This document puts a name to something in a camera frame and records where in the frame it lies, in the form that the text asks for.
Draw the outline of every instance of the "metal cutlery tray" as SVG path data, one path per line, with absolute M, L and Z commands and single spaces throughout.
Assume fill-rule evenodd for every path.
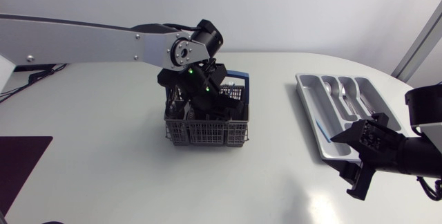
M 372 119 L 370 111 L 385 113 L 389 118 L 388 128 L 403 130 L 387 102 L 366 77 L 296 74 L 296 80 L 323 160 L 361 161 L 359 153 L 348 144 L 329 139 L 350 128 L 354 121 Z

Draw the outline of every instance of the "black cable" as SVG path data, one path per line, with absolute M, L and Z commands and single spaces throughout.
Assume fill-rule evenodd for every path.
M 182 26 L 181 24 L 163 24 L 164 26 L 176 28 L 178 30 L 199 31 L 201 27 Z
M 38 72 L 38 73 L 34 73 L 32 75 L 29 75 L 29 80 L 28 80 L 28 83 L 26 85 L 2 93 L 2 95 L 0 95 L 0 97 L 4 97 L 4 98 L 0 100 L 0 103 L 2 103 L 5 100 L 9 99 L 10 97 L 12 97 L 16 93 L 24 90 L 25 88 L 28 88 L 29 86 L 33 85 L 35 82 L 39 82 L 40 80 L 42 80 L 42 79 L 44 79 L 44 78 L 46 78 L 46 77 L 48 77 L 50 75 L 53 75 L 54 73 L 56 73 L 58 71 L 62 71 L 67 65 L 68 64 L 63 64 L 63 65 L 61 65 L 60 67 L 58 67 L 56 69 L 51 69 L 49 71 L 42 71 L 42 72 Z
M 417 180 L 420 182 L 425 194 L 432 200 L 439 201 L 442 199 L 442 180 L 437 180 L 435 182 L 435 190 L 433 190 L 423 179 L 422 176 L 418 176 Z
M 422 133 L 418 132 L 416 127 L 412 127 L 412 130 L 415 134 L 422 137 Z

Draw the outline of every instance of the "white wall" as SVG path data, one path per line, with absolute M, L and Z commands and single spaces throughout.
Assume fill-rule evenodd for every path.
M 224 35 L 224 52 L 322 53 L 391 73 L 439 2 L 0 0 L 0 12 L 126 27 L 165 22 L 196 25 L 205 18 L 211 20 Z

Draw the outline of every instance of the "gray plastic basket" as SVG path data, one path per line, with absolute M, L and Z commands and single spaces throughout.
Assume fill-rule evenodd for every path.
M 245 86 L 222 85 L 221 93 L 229 94 L 230 98 L 246 102 L 243 120 L 177 120 L 167 118 L 166 138 L 174 145 L 196 145 L 196 146 L 223 146 L 242 147 L 245 141 L 249 140 L 247 123 L 249 121 L 249 80 L 248 75 Z

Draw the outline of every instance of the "fork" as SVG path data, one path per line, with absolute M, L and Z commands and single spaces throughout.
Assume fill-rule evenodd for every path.
M 344 99 L 345 103 L 347 104 L 347 106 L 348 106 L 348 108 L 350 109 L 350 111 L 351 111 L 353 114 L 356 114 L 356 110 L 354 109 L 354 106 L 353 106 L 353 104 L 352 104 L 352 101 L 349 100 L 349 99 L 347 98 L 347 94 L 345 93 L 344 84 L 341 83 L 340 85 L 341 85 L 341 88 L 342 88 L 341 91 L 342 91 L 342 93 L 343 93 L 343 99 Z

